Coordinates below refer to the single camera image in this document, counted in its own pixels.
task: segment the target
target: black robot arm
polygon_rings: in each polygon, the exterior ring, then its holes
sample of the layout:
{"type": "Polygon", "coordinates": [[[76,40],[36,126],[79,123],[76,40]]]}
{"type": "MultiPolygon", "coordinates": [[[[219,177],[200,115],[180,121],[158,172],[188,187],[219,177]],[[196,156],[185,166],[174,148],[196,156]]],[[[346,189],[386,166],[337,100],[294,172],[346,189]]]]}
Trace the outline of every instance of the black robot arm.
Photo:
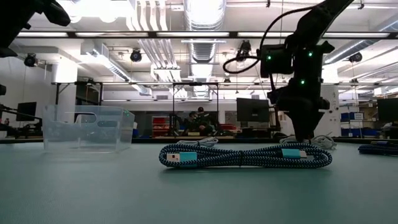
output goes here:
{"type": "Polygon", "coordinates": [[[323,54],[335,48],[325,41],[317,45],[324,33],[353,0],[326,0],[313,6],[298,22],[297,30],[284,44],[261,46],[261,77],[270,78],[272,91],[267,94],[272,104],[292,119],[298,141],[312,138],[323,116],[320,110],[330,108],[320,97],[323,54]],[[289,84],[276,89],[272,74],[291,74],[289,84]]]}
{"type": "Polygon", "coordinates": [[[0,58],[17,56],[8,47],[23,28],[30,29],[28,22],[36,12],[44,13],[53,24],[65,27],[70,23],[67,12],[55,0],[12,0],[2,3],[0,8],[4,9],[0,13],[0,58]]]}
{"type": "Polygon", "coordinates": [[[354,0],[326,0],[313,7],[297,23],[296,31],[286,39],[289,48],[317,45],[335,19],[354,0]]]}

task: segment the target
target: cable bundle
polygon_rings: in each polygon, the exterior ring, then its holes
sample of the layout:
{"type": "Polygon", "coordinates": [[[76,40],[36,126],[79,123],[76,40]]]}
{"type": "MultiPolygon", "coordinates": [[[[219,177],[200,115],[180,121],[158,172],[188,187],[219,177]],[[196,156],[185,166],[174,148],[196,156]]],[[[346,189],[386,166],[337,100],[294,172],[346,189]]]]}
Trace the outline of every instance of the cable bundle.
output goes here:
{"type": "Polygon", "coordinates": [[[213,147],[218,143],[218,139],[214,137],[205,138],[199,141],[179,141],[177,144],[188,144],[194,146],[206,146],[206,147],[213,147]]]}
{"type": "Polygon", "coordinates": [[[332,162],[329,152],[305,143],[271,146],[261,149],[235,151],[215,149],[186,144],[165,146],[159,154],[159,161],[168,167],[218,167],[218,166],[258,166],[266,168],[314,169],[325,167],[332,162]],[[300,149],[313,159],[289,159],[283,157],[282,149],[300,149]],[[167,160],[167,154],[194,152],[197,159],[174,162],[167,160]]]}
{"type": "Polygon", "coordinates": [[[359,153],[385,156],[398,156],[398,146],[388,144],[369,144],[358,148],[359,153]]]}
{"type": "MultiPolygon", "coordinates": [[[[281,139],[279,141],[280,144],[291,144],[291,143],[297,143],[297,140],[294,136],[287,137],[284,139],[281,139]]],[[[335,141],[326,135],[320,135],[312,138],[311,140],[304,140],[304,143],[311,144],[314,146],[318,146],[320,149],[324,150],[335,150],[336,149],[336,143],[335,141]]]]}

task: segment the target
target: transparent container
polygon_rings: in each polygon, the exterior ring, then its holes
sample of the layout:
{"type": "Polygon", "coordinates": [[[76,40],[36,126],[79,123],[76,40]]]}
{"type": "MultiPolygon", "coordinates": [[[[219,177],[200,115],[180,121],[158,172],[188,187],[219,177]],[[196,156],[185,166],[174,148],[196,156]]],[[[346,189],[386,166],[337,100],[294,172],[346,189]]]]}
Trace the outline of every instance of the transparent container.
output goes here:
{"type": "Polygon", "coordinates": [[[115,106],[48,105],[43,114],[48,152],[118,152],[131,146],[134,115],[115,106]]]}

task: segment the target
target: desk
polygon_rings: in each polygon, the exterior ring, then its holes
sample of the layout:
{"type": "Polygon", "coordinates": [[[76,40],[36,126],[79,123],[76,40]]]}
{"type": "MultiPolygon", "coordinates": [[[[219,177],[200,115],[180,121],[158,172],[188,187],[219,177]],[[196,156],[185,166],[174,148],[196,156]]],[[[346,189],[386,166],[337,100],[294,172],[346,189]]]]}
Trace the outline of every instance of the desk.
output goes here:
{"type": "Polygon", "coordinates": [[[0,145],[0,223],[398,223],[396,157],[339,143],[323,169],[175,170],[158,162],[162,146],[61,156],[0,145]]]}

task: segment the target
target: computer monitor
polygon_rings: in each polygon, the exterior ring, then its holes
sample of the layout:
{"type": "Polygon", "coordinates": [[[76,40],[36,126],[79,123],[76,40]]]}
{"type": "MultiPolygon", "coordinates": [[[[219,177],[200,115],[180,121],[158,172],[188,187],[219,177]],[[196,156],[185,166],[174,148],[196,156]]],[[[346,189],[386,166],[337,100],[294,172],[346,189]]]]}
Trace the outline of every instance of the computer monitor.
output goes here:
{"type": "Polygon", "coordinates": [[[238,121],[269,122],[268,100],[237,98],[238,121]]]}
{"type": "MultiPolygon", "coordinates": [[[[36,104],[37,104],[36,102],[19,103],[17,112],[35,116],[36,115],[36,104]]],[[[16,118],[16,121],[34,121],[34,120],[35,120],[35,118],[29,117],[29,116],[24,116],[24,115],[19,115],[19,114],[17,114],[17,118],[16,118]]]]}
{"type": "Polygon", "coordinates": [[[377,100],[380,121],[398,121],[398,98],[377,100]]]}

